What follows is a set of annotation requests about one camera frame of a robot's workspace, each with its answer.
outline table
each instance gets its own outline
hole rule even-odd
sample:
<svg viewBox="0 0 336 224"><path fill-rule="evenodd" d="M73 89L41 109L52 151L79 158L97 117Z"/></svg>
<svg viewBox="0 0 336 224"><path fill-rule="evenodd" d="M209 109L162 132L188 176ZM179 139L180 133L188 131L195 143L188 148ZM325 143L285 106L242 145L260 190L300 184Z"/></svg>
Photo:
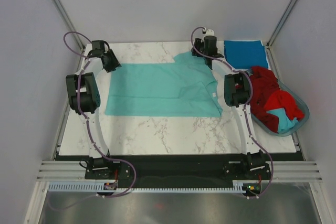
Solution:
<svg viewBox="0 0 336 224"><path fill-rule="evenodd" d="M223 53L223 41L217 47ZM110 44L123 63L166 63L191 48L190 42L150 42ZM91 50L87 45L86 54ZM233 113L223 98L224 81L218 81L217 93L223 108L221 118L179 118L150 116L107 116L111 73L101 71L96 79L100 96L100 123L111 155L148 154L231 154L240 153L240 137ZM256 139L271 153L296 152L291 136L277 137L254 123ZM85 128L70 110L59 155L88 155Z"/></svg>

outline gray floor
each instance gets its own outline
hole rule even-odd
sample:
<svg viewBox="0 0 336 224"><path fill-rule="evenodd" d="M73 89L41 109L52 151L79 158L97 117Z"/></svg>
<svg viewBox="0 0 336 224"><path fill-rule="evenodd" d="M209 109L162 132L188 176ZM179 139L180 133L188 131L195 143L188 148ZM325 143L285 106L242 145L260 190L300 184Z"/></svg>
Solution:
<svg viewBox="0 0 336 224"><path fill-rule="evenodd" d="M51 193L53 207L67 205L86 193ZM66 211L45 206L47 224L159 224L159 223L304 223L319 224L308 185L273 184L260 199L229 194L132 193L116 199L88 199Z"/></svg>

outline laundry basket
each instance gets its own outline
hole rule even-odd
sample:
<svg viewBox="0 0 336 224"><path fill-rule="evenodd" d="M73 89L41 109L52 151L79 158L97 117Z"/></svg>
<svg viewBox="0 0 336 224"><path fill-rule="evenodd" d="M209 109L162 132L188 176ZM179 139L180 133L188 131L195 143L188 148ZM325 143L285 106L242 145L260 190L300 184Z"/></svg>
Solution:
<svg viewBox="0 0 336 224"><path fill-rule="evenodd" d="M308 120L309 118L309 109L307 107L307 105L305 104L304 101L302 101L296 94L294 94L287 86L285 86L281 81L278 80L280 89L287 91L288 93L290 93L293 98L296 101L297 106L299 107L300 110L302 110L302 112L305 114L304 118L298 123L296 124L293 128L289 129L286 132L282 132L282 133L275 133L273 131L271 131L268 127L266 127L261 121L259 121L259 119L257 119L253 114L252 114L252 119L267 133L269 133L270 135L275 135L275 136L289 136L291 134L293 134L295 131L297 131L301 126L303 126L305 124L305 122Z"/></svg>

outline red cloth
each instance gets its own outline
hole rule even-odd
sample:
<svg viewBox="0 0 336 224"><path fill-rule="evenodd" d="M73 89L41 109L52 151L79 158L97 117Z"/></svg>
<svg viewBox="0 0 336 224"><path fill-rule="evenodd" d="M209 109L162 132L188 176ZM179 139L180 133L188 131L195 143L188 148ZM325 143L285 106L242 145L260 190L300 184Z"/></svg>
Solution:
<svg viewBox="0 0 336 224"><path fill-rule="evenodd" d="M252 67L253 75L250 76L253 86L253 96L251 99L251 112L266 127L273 132L278 132L279 117L268 114L264 109L268 98L277 90L280 90L278 80L274 73L267 68Z"/></svg>
<svg viewBox="0 0 336 224"><path fill-rule="evenodd" d="M304 118L304 113L296 105L295 99L290 93L284 90L275 91L267 100L264 110L275 110L284 108L289 120L297 118L298 121Z"/></svg>

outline light blue cloth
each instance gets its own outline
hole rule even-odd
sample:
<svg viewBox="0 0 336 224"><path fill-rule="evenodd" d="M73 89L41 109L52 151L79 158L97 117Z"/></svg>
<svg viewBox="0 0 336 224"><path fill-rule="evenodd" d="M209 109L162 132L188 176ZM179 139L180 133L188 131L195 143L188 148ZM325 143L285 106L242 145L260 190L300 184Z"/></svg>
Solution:
<svg viewBox="0 0 336 224"><path fill-rule="evenodd" d="M176 63L123 64L112 73L105 114L220 117L217 81L200 60L187 52Z"/></svg>
<svg viewBox="0 0 336 224"><path fill-rule="evenodd" d="M228 63L237 69L253 66L268 68L265 48L261 41L224 41L224 56Z"/></svg>
<svg viewBox="0 0 336 224"><path fill-rule="evenodd" d="M278 133L287 132L289 129L293 128L297 123L299 123L296 118L294 118L292 121L289 120L284 108L269 110L267 113L279 117Z"/></svg>

